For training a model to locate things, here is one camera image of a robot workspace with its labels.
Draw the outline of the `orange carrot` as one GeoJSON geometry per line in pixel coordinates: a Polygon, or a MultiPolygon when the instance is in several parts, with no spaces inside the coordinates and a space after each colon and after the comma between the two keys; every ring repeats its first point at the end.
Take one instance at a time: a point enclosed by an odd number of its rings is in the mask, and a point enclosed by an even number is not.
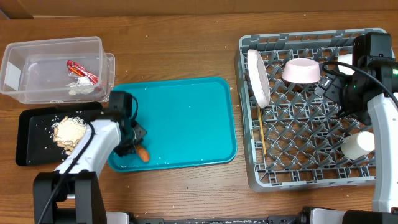
{"type": "Polygon", "coordinates": [[[141,145],[136,146],[136,154],[140,157],[142,162],[148,163],[150,161],[150,155],[148,151],[141,145]]]}

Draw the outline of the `aluminium foil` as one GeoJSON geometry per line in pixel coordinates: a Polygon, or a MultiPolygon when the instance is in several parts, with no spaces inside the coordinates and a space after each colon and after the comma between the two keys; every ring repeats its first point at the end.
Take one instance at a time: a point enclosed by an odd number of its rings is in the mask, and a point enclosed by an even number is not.
{"type": "Polygon", "coordinates": [[[78,77],[77,82],[69,83],[67,86],[72,88],[68,92],[70,96],[77,94],[87,95],[94,91],[93,83],[88,77],[78,77]]]}

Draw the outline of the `white round plate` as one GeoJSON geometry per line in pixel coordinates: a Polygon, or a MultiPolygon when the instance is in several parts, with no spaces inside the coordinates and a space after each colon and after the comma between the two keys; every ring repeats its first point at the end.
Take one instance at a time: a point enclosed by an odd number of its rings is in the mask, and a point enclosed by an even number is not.
{"type": "Polygon", "coordinates": [[[248,74],[252,90],[260,108],[265,108],[271,100],[271,92],[267,70],[260,52],[248,50],[247,54],[248,74]]]}

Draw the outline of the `wooden chopstick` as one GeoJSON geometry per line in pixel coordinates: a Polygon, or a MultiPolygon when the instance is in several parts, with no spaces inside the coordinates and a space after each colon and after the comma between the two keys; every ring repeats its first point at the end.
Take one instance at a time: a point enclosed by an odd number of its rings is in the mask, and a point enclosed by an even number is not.
{"type": "Polygon", "coordinates": [[[257,118],[259,121],[260,134],[261,134],[262,153],[263,153],[263,156],[266,156],[267,151],[266,151],[266,142],[265,142],[265,138],[264,138],[264,126],[263,126],[263,122],[262,122],[261,107],[259,105],[257,105],[257,118]]]}

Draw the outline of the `red snack wrapper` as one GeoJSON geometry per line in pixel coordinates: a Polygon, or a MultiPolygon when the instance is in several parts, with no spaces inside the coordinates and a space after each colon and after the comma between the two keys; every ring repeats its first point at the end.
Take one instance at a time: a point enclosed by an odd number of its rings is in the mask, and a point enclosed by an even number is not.
{"type": "Polygon", "coordinates": [[[91,72],[87,71],[82,65],[77,62],[68,60],[67,61],[67,68],[70,72],[78,75],[79,77],[87,77],[92,84],[97,84],[99,78],[92,74],[91,72]]]}

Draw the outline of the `white paper cup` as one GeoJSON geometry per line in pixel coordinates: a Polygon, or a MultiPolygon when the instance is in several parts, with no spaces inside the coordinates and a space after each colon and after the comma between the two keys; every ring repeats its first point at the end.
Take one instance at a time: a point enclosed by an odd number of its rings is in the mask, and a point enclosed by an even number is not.
{"type": "Polygon", "coordinates": [[[363,131],[345,137],[341,145],[342,153],[351,160],[368,155],[374,149],[374,134],[368,131],[363,131]]]}

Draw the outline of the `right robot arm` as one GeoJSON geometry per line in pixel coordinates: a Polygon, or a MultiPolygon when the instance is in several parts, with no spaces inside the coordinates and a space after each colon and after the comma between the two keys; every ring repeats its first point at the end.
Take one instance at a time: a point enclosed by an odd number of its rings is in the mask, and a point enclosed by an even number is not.
{"type": "Polygon", "coordinates": [[[340,106],[337,117],[353,115],[373,127],[376,185],[372,211],[348,210],[343,223],[397,223],[397,62],[391,35],[369,32],[353,41],[352,63],[321,64],[326,77],[315,94],[340,106]]]}

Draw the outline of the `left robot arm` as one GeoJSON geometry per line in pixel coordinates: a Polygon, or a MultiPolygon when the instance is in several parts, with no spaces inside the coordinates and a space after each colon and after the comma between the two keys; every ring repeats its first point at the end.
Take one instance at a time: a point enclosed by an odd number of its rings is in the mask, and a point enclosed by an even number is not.
{"type": "Polygon", "coordinates": [[[107,212],[99,176],[112,153],[137,151],[146,131],[136,121],[138,101],[126,91],[112,91],[108,108],[86,120],[87,130],[75,150],[53,171],[34,179],[36,223],[132,223],[128,212],[107,212]]]}

